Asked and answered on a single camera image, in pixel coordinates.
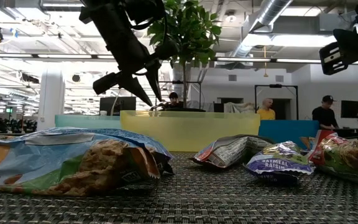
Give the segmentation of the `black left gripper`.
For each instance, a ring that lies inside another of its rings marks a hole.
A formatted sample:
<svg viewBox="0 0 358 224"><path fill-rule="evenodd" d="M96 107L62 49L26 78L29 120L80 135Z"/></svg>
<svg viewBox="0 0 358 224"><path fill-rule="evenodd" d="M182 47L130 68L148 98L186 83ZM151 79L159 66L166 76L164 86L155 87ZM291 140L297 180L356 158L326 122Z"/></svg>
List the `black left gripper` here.
<svg viewBox="0 0 358 224"><path fill-rule="evenodd" d="M178 46L171 40L150 54L133 33L142 30L155 21L166 18L162 0L80 0L83 3L79 20L85 24L93 22L106 43L106 49L112 53L119 69L127 73L135 73L145 67L146 77L156 98L161 101L158 83L159 60L166 60L178 52ZM131 92L144 103L152 106L137 78L121 75L118 78L120 88Z"/></svg>

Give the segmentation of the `light blue granola bar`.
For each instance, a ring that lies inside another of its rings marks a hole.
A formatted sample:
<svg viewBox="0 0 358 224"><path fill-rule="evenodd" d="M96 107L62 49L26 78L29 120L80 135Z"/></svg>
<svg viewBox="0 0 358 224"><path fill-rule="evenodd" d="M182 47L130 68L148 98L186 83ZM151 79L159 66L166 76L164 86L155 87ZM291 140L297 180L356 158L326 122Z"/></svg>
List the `light blue granola bar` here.
<svg viewBox="0 0 358 224"><path fill-rule="evenodd" d="M226 169L244 162L248 157L274 143L269 138L250 134L223 137L206 146L190 160L202 166Z"/></svg>

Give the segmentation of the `red and green snack bag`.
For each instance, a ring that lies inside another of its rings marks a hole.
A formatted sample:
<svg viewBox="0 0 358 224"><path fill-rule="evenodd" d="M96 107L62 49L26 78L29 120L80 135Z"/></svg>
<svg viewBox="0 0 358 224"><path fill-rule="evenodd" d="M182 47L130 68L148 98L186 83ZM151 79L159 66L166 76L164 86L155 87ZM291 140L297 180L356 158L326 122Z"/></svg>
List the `red and green snack bag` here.
<svg viewBox="0 0 358 224"><path fill-rule="evenodd" d="M307 157L317 169L358 183L358 140L319 130Z"/></svg>

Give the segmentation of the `purple oatmeal raisin bar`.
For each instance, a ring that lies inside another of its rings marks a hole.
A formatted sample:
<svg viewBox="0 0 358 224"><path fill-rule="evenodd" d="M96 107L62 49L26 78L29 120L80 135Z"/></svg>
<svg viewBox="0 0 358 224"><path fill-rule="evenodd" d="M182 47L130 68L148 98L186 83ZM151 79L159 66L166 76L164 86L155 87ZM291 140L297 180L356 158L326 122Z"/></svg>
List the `purple oatmeal raisin bar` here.
<svg viewBox="0 0 358 224"><path fill-rule="evenodd" d="M283 185L297 184L301 175L314 172L314 165L292 141L264 147L244 166L246 171L260 180Z"/></svg>

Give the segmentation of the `person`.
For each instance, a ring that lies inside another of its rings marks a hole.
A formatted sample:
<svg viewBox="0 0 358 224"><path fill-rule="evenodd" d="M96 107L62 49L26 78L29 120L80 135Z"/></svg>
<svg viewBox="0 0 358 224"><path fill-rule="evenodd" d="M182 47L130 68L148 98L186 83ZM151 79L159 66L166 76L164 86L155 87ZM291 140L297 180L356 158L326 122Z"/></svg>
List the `person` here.
<svg viewBox="0 0 358 224"><path fill-rule="evenodd" d="M331 95L326 95L321 100L321 106L312 111L312 120L319 123L321 129L338 129L334 110L331 109L334 103L334 98Z"/></svg>
<svg viewBox="0 0 358 224"><path fill-rule="evenodd" d="M274 120L276 118L275 111L272 109L273 99L265 98L262 106L257 110L261 120Z"/></svg>
<svg viewBox="0 0 358 224"><path fill-rule="evenodd" d="M165 103L162 106L163 109L183 108L183 102L179 100L179 96L176 92L171 92L169 94L169 100L168 103Z"/></svg>

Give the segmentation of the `black monitor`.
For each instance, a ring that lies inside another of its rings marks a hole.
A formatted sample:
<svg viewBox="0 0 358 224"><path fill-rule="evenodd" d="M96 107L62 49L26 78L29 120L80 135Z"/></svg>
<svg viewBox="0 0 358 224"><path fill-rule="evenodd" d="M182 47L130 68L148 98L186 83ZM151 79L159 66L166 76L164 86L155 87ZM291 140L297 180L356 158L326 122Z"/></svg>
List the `black monitor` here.
<svg viewBox="0 0 358 224"><path fill-rule="evenodd" d="M108 116L119 116L121 110L136 110L136 97L120 96L100 98L99 110Z"/></svg>
<svg viewBox="0 0 358 224"><path fill-rule="evenodd" d="M341 118L358 119L358 101L341 101Z"/></svg>

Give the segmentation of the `long ceiling light strip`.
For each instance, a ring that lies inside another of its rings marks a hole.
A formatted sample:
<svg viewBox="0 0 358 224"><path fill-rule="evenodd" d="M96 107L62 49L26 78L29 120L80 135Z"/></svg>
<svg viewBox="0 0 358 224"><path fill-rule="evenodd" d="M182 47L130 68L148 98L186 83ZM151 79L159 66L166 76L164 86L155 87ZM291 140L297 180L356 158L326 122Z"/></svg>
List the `long ceiling light strip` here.
<svg viewBox="0 0 358 224"><path fill-rule="evenodd" d="M271 58L271 63L308 63L308 64L321 64L320 60L314 59L294 59L294 58Z"/></svg>
<svg viewBox="0 0 358 224"><path fill-rule="evenodd" d="M112 55L86 55L86 54L15 54L0 53L0 58L67 58L67 59L111 59Z"/></svg>
<svg viewBox="0 0 358 224"><path fill-rule="evenodd" d="M272 58L236 58L236 57L216 57L217 62L270 62Z"/></svg>

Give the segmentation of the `yellow translucent plastic bin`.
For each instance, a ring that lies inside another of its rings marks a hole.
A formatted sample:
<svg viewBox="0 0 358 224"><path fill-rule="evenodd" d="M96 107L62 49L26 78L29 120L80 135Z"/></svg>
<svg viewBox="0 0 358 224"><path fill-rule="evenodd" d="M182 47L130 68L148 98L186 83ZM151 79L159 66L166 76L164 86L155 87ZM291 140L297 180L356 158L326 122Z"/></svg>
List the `yellow translucent plastic bin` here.
<svg viewBox="0 0 358 224"><path fill-rule="evenodd" d="M170 152L199 152L219 138L257 135L260 126L255 113L127 110L120 120L122 129L149 136Z"/></svg>

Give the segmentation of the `teal translucent plastic bin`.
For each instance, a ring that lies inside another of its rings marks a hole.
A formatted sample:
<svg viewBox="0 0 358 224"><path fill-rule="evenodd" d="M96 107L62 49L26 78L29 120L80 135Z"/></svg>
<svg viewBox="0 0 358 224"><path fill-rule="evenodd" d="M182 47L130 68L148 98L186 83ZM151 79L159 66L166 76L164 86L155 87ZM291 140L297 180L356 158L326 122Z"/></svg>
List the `teal translucent plastic bin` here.
<svg viewBox="0 0 358 224"><path fill-rule="evenodd" d="M56 127L121 129L119 116L87 116L60 114L55 116Z"/></svg>

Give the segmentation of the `green potted plant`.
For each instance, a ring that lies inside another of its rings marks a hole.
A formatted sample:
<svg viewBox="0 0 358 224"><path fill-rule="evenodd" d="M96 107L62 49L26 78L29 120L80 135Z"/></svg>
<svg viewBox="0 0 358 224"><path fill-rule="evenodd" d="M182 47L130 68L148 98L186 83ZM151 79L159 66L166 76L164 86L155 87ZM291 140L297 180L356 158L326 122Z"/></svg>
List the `green potted plant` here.
<svg viewBox="0 0 358 224"><path fill-rule="evenodd" d="M171 66L180 67L183 79L183 106L187 107L188 80L187 65L206 65L215 57L213 46L219 43L221 27L216 13L209 13L198 0L163 0L166 18L155 21L147 29L151 36L149 44L161 46L164 40L171 40L178 46L178 52L168 58Z"/></svg>

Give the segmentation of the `white column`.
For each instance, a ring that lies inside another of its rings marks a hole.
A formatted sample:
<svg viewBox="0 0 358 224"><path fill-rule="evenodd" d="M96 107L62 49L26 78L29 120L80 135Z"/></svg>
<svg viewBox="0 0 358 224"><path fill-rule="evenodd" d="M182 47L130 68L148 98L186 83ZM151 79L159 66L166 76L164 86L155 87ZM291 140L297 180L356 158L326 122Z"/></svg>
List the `white column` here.
<svg viewBox="0 0 358 224"><path fill-rule="evenodd" d="M43 70L40 86L40 102L37 130L55 127L55 116L63 114L65 102L65 79L59 68Z"/></svg>

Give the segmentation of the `white cloth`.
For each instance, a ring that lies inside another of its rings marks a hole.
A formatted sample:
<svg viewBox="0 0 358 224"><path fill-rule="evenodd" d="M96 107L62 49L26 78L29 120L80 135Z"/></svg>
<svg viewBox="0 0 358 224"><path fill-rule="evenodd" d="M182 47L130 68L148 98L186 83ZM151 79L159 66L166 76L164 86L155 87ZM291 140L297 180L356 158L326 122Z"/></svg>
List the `white cloth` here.
<svg viewBox="0 0 358 224"><path fill-rule="evenodd" d="M253 103L225 103L225 113L255 113L255 105Z"/></svg>

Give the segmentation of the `blue plastic bin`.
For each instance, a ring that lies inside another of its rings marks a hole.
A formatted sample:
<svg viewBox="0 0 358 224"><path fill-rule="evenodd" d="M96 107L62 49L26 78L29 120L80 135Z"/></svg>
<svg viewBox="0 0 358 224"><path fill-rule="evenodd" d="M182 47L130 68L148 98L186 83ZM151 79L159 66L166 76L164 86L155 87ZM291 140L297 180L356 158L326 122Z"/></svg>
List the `blue plastic bin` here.
<svg viewBox="0 0 358 224"><path fill-rule="evenodd" d="M262 120L259 136L276 143L293 141L302 149L306 149L300 138L315 137L318 130L319 123L312 120Z"/></svg>

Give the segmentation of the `grey woven placemat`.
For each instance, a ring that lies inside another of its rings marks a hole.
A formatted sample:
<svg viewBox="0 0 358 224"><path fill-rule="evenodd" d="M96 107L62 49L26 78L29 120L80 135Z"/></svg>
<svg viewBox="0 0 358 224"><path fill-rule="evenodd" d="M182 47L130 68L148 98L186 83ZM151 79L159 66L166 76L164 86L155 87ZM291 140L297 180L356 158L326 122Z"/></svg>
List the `grey woven placemat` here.
<svg viewBox="0 0 358 224"><path fill-rule="evenodd" d="M212 170L175 153L174 173L97 197L0 192L3 224L358 224L358 184L315 172L298 184L261 182L242 166Z"/></svg>

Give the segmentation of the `silver ventilation duct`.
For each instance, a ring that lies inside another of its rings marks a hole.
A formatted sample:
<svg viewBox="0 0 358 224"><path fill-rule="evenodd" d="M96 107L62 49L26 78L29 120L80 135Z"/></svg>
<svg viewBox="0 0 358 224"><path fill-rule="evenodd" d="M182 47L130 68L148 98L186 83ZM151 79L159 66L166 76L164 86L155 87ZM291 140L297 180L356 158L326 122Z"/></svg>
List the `silver ventilation duct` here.
<svg viewBox="0 0 358 224"><path fill-rule="evenodd" d="M267 28L268 32L271 32L273 23L292 2L293 0L263 0L257 12L246 16L241 27L241 41L230 56L246 57L257 45L256 36L253 33L261 28Z"/></svg>

